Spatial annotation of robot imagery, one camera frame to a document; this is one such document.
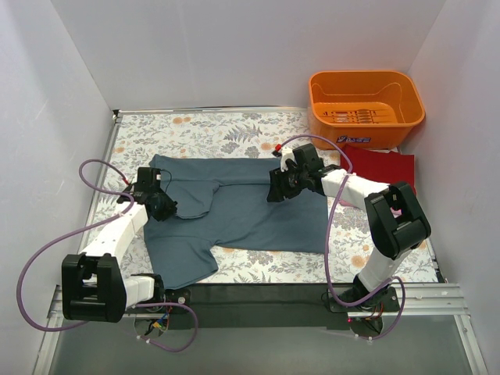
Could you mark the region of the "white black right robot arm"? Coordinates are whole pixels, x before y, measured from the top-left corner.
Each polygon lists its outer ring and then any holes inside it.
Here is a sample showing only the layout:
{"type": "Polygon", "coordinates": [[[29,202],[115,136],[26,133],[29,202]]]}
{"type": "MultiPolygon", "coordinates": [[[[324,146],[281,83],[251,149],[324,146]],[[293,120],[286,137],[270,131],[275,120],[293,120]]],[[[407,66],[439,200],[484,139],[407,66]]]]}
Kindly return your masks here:
{"type": "Polygon", "coordinates": [[[431,234],[412,187],[406,182],[368,180],[340,166],[325,165],[311,143],[297,148],[277,145],[273,155],[280,165],[270,171],[268,202],[282,202],[309,190],[335,202],[345,200],[366,214],[375,248],[352,286],[331,296],[343,307],[374,303],[395,280],[395,271],[407,254],[431,234]]]}

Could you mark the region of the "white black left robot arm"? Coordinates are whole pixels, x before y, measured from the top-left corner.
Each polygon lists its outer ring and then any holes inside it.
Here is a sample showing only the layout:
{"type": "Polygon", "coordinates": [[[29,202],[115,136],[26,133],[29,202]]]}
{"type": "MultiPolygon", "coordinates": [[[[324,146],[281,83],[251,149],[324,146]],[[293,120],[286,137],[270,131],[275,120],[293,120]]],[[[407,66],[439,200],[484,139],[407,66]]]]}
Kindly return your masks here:
{"type": "Polygon", "coordinates": [[[117,218],[79,254],[62,261],[62,312],[68,320],[117,323],[130,307],[164,300],[160,275],[123,277],[120,271],[126,250],[145,224],[177,212],[177,202],[161,188],[161,170],[140,167],[116,203],[117,218]]]}

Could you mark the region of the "blue-grey t-shirt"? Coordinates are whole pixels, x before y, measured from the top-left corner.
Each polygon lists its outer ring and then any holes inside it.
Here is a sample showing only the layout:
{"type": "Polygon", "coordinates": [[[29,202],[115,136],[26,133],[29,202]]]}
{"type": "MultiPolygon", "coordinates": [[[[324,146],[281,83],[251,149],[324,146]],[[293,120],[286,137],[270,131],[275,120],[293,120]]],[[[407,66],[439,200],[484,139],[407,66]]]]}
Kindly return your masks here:
{"type": "Polygon", "coordinates": [[[145,245],[168,289],[218,270],[215,245],[260,251],[322,253],[327,199],[311,191],[281,203],[266,200],[278,159],[174,159],[154,155],[161,187],[177,202],[164,221],[145,224],[145,245]]]}

